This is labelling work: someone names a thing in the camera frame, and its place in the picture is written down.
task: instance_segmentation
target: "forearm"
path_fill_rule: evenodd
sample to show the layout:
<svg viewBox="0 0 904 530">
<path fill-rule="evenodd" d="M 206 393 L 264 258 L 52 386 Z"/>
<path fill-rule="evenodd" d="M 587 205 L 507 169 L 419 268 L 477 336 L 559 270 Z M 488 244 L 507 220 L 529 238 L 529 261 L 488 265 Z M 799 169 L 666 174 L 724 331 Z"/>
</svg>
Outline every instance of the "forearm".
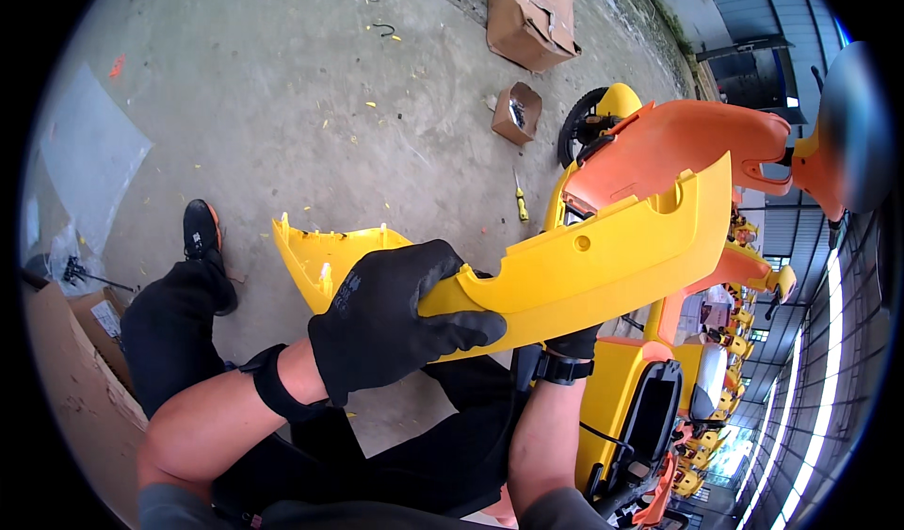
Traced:
<svg viewBox="0 0 904 530">
<path fill-rule="evenodd" d="M 548 491 L 574 487 L 586 386 L 586 379 L 574 385 L 539 380 L 531 391 L 509 449 L 508 489 L 516 515 Z"/>
<path fill-rule="evenodd" d="M 326 397 L 307 339 L 282 351 L 277 371 L 299 402 Z M 191 386 L 161 406 L 148 424 L 139 451 L 139 487 L 169 478 L 209 483 L 284 423 L 260 400 L 254 378 L 238 370 Z"/>
</svg>

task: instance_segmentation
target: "mounting hole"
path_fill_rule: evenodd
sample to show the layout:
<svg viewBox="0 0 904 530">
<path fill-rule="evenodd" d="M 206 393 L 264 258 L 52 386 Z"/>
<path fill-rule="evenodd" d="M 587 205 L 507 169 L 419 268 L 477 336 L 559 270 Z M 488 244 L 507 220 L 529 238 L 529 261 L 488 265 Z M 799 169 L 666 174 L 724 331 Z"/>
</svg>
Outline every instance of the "mounting hole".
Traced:
<svg viewBox="0 0 904 530">
<path fill-rule="evenodd" d="M 586 252 L 590 249 L 590 238 L 580 235 L 574 239 L 574 249 L 579 252 Z"/>
</svg>

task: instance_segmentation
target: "yellow screwdriver handle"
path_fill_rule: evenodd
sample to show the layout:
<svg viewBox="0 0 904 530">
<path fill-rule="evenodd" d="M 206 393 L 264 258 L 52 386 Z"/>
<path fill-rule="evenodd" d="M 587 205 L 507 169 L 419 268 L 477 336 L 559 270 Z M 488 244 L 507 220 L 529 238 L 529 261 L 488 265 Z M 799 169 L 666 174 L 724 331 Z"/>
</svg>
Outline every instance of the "yellow screwdriver handle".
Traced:
<svg viewBox="0 0 904 530">
<path fill-rule="evenodd" d="M 522 222 L 527 222 L 527 205 L 525 204 L 525 192 L 517 187 L 514 191 L 515 198 L 518 199 L 518 218 Z"/>
</svg>

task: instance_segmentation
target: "screwdriver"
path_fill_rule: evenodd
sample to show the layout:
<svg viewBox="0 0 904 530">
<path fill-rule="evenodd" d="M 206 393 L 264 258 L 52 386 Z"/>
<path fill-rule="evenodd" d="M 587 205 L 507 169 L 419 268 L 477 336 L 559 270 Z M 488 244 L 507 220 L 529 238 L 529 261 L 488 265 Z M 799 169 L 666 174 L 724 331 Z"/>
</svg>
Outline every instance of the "screwdriver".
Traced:
<svg viewBox="0 0 904 530">
<path fill-rule="evenodd" d="M 514 173 L 514 197 L 518 199 L 518 218 L 522 222 L 527 222 L 527 206 L 525 204 L 525 192 L 521 190 L 521 184 L 518 182 L 518 172 L 512 166 Z"/>
</svg>

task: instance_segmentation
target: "black pants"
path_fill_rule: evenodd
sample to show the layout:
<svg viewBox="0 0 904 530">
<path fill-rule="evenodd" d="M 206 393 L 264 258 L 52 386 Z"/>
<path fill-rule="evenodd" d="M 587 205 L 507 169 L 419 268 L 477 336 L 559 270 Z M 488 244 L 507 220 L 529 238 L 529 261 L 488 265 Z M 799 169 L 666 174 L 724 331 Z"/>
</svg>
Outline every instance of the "black pants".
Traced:
<svg viewBox="0 0 904 530">
<path fill-rule="evenodd" d="M 208 262 L 181 262 L 126 311 L 122 349 L 148 418 L 174 394 L 223 373 L 211 333 L 226 281 Z M 423 371 L 458 410 L 425 434 L 365 459 L 345 411 L 332 408 L 292 425 L 291 444 L 266 437 L 214 481 L 214 502 L 230 515 L 293 499 L 373 500 L 459 517 L 499 500 L 524 396 L 487 355 Z"/>
</svg>

